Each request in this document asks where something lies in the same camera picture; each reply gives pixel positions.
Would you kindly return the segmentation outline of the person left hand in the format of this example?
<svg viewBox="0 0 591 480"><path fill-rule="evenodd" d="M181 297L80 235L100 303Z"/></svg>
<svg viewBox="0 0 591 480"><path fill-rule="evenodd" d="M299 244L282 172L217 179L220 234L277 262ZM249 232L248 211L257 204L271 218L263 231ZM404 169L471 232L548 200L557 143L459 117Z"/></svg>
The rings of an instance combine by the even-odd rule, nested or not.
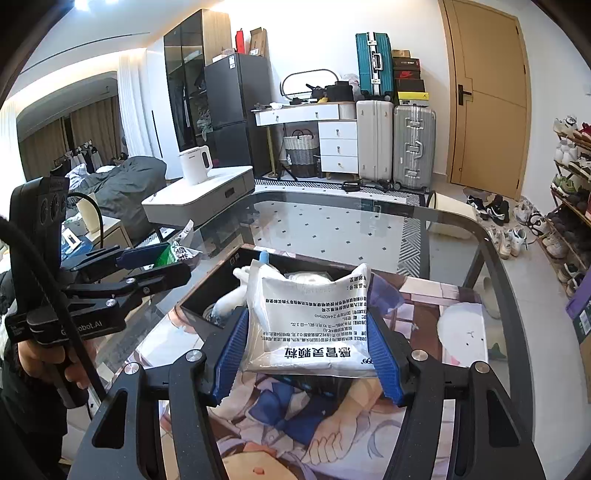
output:
<svg viewBox="0 0 591 480"><path fill-rule="evenodd" d="M43 347L27 340L17 344L17 352L21 367L33 378L51 382L49 367L60 365L69 358L71 364L65 369L65 378L80 389L90 386L90 379L72 347L66 351L62 346Z"/></svg>

